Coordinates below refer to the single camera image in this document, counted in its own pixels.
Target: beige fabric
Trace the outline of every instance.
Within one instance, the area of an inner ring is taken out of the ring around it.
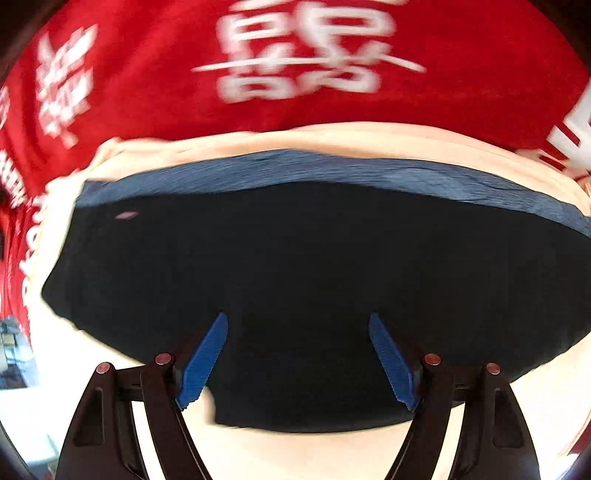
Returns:
[[[503,176],[572,203],[585,215],[590,213],[589,198],[580,187],[552,169],[477,140],[430,127],[337,124],[266,134],[240,132],[182,142],[111,140],[101,146],[89,168],[66,179],[57,179],[48,186],[25,298],[31,340],[47,392],[40,408],[47,409],[51,435],[58,445],[63,442],[73,410],[93,368],[103,361],[111,361],[117,368],[137,365],[76,330],[68,320],[57,317],[41,298],[41,288],[60,254],[83,182],[86,179],[116,180],[155,168],[277,148],[460,164]],[[569,451],[588,422],[591,383],[580,379],[590,376],[591,335],[549,364],[513,383],[543,471]],[[213,409],[212,399],[206,392],[184,416],[196,446],[216,480],[383,478],[408,429],[408,424],[402,424],[343,434],[276,434],[212,424]],[[437,480],[447,479],[451,468],[462,411],[462,407],[452,411],[434,476]],[[136,414],[151,478],[161,479],[145,417],[141,410]]]

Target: black fabric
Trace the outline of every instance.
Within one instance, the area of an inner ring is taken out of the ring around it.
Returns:
[[[447,362],[495,361],[514,380],[589,333],[590,274],[591,239],[535,215],[293,183],[77,208],[43,297],[143,362],[224,311],[216,421],[326,432],[410,416],[372,312]]]

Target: folded black garment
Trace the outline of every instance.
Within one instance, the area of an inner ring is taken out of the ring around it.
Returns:
[[[216,421],[335,432],[411,415],[371,313],[514,380],[589,333],[590,273],[591,239],[530,213],[302,182],[77,207],[43,297],[143,362],[225,312]]]

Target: screw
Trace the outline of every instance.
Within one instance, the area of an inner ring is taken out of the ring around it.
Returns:
[[[96,367],[96,373],[102,375],[107,373],[111,369],[111,364],[108,362],[102,362],[98,367]]]
[[[498,375],[501,373],[501,367],[497,364],[486,364],[486,371],[489,372],[491,375]]]
[[[425,355],[425,363],[435,367],[441,363],[441,357],[436,353],[428,353]]]
[[[166,365],[172,359],[173,359],[173,357],[172,357],[172,355],[170,355],[170,353],[164,352],[164,353],[157,355],[156,358],[154,359],[154,361],[159,365]]]

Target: blue-gray fabric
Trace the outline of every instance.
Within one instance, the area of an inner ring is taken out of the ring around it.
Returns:
[[[265,151],[152,170],[118,181],[88,181],[76,206],[158,194],[232,192],[302,181],[372,186],[518,210],[591,236],[590,219],[574,205],[496,175],[426,160],[347,158],[302,150]]]

